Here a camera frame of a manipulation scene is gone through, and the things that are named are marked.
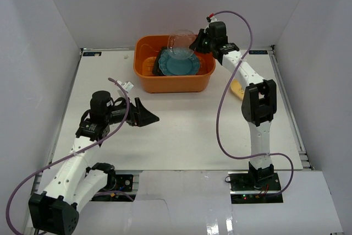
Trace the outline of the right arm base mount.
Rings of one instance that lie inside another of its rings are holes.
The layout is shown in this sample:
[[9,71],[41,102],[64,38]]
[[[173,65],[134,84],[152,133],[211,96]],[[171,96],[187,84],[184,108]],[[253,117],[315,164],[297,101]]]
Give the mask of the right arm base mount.
[[229,173],[224,181],[229,184],[232,204],[281,204],[281,183],[277,173],[258,183],[248,173]]

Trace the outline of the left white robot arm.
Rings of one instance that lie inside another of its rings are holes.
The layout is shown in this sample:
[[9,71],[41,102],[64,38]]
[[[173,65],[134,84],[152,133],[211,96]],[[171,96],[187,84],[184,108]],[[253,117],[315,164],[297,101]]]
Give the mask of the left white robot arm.
[[82,115],[75,133],[70,158],[63,161],[56,175],[40,194],[29,199],[33,227],[53,234],[72,234],[80,211],[98,193],[116,189],[115,167],[96,161],[96,154],[113,124],[144,127],[158,122],[135,98],[113,100],[108,91],[92,94],[90,108]]

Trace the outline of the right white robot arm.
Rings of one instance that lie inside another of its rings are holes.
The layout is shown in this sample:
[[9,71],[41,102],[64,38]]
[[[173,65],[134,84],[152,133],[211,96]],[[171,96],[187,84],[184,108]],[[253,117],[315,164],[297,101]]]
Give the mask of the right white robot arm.
[[277,111],[277,86],[274,80],[266,80],[244,61],[236,44],[228,42],[224,22],[208,19],[208,26],[200,29],[197,38],[189,46],[202,54],[211,53],[221,66],[230,71],[244,90],[241,113],[250,129],[251,155],[248,182],[254,190],[261,190],[274,175],[270,152],[270,128]]

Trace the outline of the black amber square plate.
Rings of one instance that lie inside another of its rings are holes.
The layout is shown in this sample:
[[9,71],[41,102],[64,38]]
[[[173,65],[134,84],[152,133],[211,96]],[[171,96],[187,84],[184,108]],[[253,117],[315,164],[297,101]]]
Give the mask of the black amber square plate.
[[154,61],[154,64],[153,64],[153,68],[152,68],[152,74],[154,76],[164,76],[164,74],[162,73],[162,71],[160,70],[159,68],[159,59],[162,55],[162,53],[166,50],[166,46],[163,46],[160,51],[158,52],[157,56],[156,56],[156,59]]

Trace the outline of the teal scalloped round plate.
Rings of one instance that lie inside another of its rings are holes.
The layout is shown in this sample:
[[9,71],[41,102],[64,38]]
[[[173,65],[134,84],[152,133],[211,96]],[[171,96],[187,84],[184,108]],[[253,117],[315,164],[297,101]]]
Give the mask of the teal scalloped round plate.
[[187,59],[175,59],[164,50],[157,62],[159,70],[165,76],[195,75],[200,69],[200,60],[195,54]]

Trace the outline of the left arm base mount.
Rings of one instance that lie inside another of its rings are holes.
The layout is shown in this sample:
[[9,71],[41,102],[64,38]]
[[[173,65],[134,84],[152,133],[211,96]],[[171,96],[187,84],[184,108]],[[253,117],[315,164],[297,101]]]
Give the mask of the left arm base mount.
[[134,191],[133,174],[116,174],[115,180],[109,188],[99,191],[101,195],[94,196],[91,201],[100,202],[133,202],[136,194]]

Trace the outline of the small yellow square dish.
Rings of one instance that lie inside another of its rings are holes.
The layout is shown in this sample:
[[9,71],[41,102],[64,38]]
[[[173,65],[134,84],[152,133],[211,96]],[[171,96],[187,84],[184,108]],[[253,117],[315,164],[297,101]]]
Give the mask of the small yellow square dish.
[[244,90],[243,90],[242,86],[240,85],[240,83],[236,79],[232,80],[232,82],[230,84],[230,90],[239,100],[241,100],[241,101],[243,100]]

